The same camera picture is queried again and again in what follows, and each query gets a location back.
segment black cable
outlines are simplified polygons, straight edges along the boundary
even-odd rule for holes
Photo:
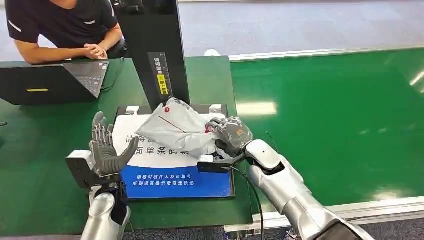
[[[271,133],[269,133],[268,131],[265,131],[265,133],[271,138],[272,142],[274,143],[274,148],[278,153],[279,152],[278,147],[277,147],[276,141],[274,140],[273,136],[271,136]]]
[[[113,82],[112,82],[112,84],[111,84],[111,85],[109,85],[109,86],[105,86],[105,87],[102,87],[102,88],[101,88],[101,90],[102,90],[103,92],[107,92],[107,91],[111,90],[111,89],[114,87],[114,85],[115,85],[115,83],[117,82],[117,80],[118,80],[119,76],[121,75],[122,71],[124,70],[124,65],[125,65],[125,64],[124,64],[124,62],[125,62],[125,58],[121,57],[121,59],[120,59],[120,68],[119,68],[119,70],[116,72],[115,79],[113,80]]]
[[[259,206],[259,213],[260,213],[260,234],[261,234],[260,239],[264,240],[264,235],[265,235],[265,232],[264,232],[264,212],[262,211],[262,205],[261,205],[261,201],[259,199],[258,192],[256,191],[255,186],[251,182],[250,178],[246,175],[246,173],[238,170],[234,166],[230,166],[230,168],[232,170],[240,173],[246,179],[246,181],[249,183],[251,188],[253,189],[254,195],[256,197],[257,205]]]
[[[136,231],[134,230],[134,225],[131,222],[131,219],[128,222],[129,222],[129,226],[131,227],[131,230],[132,230],[132,236],[134,237],[134,240],[137,240]]]

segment silver robotic arm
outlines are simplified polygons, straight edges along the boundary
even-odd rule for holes
[[[237,156],[247,157],[252,182],[303,240],[373,240],[362,228],[321,205],[287,159],[263,140],[253,140],[251,131],[238,117],[213,119],[209,125],[220,134],[218,147],[237,161]],[[227,160],[216,164],[222,169],[234,165]],[[211,165],[203,167],[214,169]]]
[[[249,176],[277,211],[285,215],[294,231],[304,240],[372,240],[357,225],[321,205],[305,186],[302,176],[287,159],[262,140],[254,140],[245,148],[254,159]]]
[[[135,154],[139,139],[133,138],[118,156],[113,128],[112,124],[106,128],[106,118],[98,112],[93,119],[90,151],[76,150],[66,158],[80,188],[89,190],[90,207],[81,240],[121,240],[131,216],[120,172]]]

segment person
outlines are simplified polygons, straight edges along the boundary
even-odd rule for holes
[[[126,54],[110,0],[6,0],[5,8],[9,35],[29,64]],[[57,48],[40,47],[40,35]]]

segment package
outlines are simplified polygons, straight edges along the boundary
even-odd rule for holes
[[[208,132],[208,122],[185,102],[170,98],[166,105],[159,105],[135,133],[164,147],[200,157],[217,151],[215,140],[219,137],[215,132]]]

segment clasped hands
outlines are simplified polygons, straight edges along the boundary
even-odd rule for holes
[[[106,50],[97,44],[85,44],[84,48],[87,50],[85,56],[92,60],[105,60],[108,59]]]

